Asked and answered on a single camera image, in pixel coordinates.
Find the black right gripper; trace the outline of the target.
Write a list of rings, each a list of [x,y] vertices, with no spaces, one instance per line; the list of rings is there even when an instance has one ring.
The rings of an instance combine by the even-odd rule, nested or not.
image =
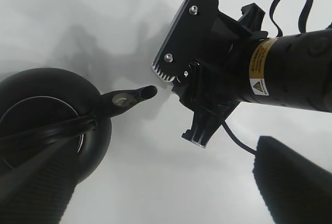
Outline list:
[[[265,12],[256,4],[243,6],[239,20],[218,5],[219,0],[184,0],[151,65],[193,111],[191,128],[182,137],[202,148],[243,101],[242,84],[229,68],[234,56],[267,36],[261,30]]]

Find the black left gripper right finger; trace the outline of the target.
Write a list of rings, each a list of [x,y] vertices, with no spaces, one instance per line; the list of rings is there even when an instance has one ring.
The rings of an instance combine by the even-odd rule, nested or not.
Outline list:
[[[331,223],[331,173],[279,140],[261,136],[253,174],[275,223]]]

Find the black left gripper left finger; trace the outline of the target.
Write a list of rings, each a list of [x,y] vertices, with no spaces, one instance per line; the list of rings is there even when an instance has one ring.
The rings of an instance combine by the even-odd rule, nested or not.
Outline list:
[[[74,141],[59,141],[1,176],[1,223],[59,223],[78,184]]]

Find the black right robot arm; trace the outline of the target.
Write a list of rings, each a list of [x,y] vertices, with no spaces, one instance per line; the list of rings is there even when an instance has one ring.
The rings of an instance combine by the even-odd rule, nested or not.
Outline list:
[[[151,64],[193,111],[182,137],[205,147],[241,102],[331,112],[331,27],[308,32],[306,0],[296,35],[261,28],[265,12],[243,6],[235,20],[219,0],[184,0]]]

